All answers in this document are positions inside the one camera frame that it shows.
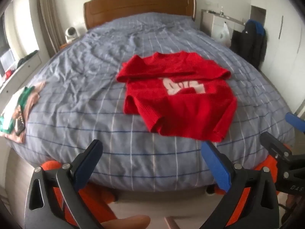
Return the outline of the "white window-side cabinet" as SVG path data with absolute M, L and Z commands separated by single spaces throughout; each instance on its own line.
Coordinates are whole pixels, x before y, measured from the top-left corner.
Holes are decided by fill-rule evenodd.
M 37 51 L 29 60 L 23 63 L 1 88 L 1 96 L 13 94 L 22 85 L 25 85 L 42 67 L 42 60 Z

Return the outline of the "white wardrobe doors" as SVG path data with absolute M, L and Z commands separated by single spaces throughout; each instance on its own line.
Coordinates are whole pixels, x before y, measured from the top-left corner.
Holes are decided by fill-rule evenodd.
M 261 71 L 295 113 L 304 101 L 304 23 L 290 0 L 251 0 L 251 5 L 266 10 Z

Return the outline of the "white bedside dresser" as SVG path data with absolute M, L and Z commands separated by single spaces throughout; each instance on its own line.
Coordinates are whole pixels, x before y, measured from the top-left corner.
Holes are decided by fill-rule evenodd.
M 241 22 L 227 15 L 221 15 L 211 10 L 201 10 L 200 30 L 216 42 L 218 42 L 216 38 L 220 33 L 220 30 L 223 28 L 224 22 L 227 23 L 229 28 L 231 41 L 233 33 L 235 31 L 241 33 L 245 27 L 244 22 Z

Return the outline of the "white plastic bag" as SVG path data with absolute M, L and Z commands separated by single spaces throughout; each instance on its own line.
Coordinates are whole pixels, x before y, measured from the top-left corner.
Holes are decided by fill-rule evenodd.
M 220 33 L 218 34 L 216 40 L 218 41 L 218 43 L 224 46 L 229 47 L 231 45 L 230 32 L 226 22 L 224 22 L 223 28 L 220 30 Z

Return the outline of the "folded green pink clothes pile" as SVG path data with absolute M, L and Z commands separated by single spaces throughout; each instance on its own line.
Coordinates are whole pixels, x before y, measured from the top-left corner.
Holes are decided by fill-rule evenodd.
M 38 102 L 39 93 L 45 82 L 24 86 L 12 95 L 1 113 L 1 137 L 16 143 L 25 142 L 26 125 L 33 106 Z

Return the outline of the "white round bedside device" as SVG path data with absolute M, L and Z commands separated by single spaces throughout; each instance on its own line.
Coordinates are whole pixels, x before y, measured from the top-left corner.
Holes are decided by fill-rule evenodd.
M 74 27 L 69 27 L 65 31 L 65 39 L 66 42 L 69 44 L 73 40 L 76 40 L 78 38 L 78 32 Z

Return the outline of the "beige curtain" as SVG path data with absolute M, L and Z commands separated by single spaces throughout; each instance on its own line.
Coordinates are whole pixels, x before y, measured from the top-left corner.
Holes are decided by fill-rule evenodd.
M 42 35 L 50 57 L 60 51 L 65 38 L 55 0 L 38 0 Z

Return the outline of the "dark clothes on cabinet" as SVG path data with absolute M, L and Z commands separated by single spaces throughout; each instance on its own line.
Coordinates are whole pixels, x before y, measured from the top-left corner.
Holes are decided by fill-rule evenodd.
M 21 58 L 18 61 L 17 69 L 19 67 L 21 67 L 26 61 L 30 60 L 36 53 L 38 53 L 38 50 L 35 50 L 35 51 L 31 52 L 30 54 L 26 55 L 24 58 Z

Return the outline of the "red knit sweater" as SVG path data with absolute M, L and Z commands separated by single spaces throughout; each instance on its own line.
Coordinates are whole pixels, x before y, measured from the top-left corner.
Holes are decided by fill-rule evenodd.
M 237 109 L 231 72 L 197 53 L 133 56 L 116 79 L 125 83 L 124 113 L 139 115 L 150 132 L 221 142 Z

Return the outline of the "brown wooden headboard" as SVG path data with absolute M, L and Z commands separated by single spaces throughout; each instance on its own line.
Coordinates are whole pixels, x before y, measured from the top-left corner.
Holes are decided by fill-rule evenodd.
M 88 30 L 115 19 L 157 12 L 196 18 L 196 0 L 91 0 L 83 5 Z

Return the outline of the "blue-grey plaid bed cover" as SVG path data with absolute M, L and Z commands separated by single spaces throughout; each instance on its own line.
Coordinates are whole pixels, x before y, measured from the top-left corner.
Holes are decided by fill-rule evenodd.
M 8 144 L 33 165 L 70 162 L 94 139 L 103 155 L 92 180 L 132 191 L 213 183 L 201 157 L 209 140 L 246 168 L 268 156 L 269 132 L 293 144 L 280 94 L 190 17 L 148 13 L 97 26 L 30 81 L 44 82 L 25 141 Z

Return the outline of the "dark jacket on chair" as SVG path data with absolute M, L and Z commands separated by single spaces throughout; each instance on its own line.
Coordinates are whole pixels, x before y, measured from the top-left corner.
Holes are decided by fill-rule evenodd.
M 267 49 L 267 35 L 263 25 L 248 20 L 241 33 L 233 32 L 230 49 L 259 70 Z

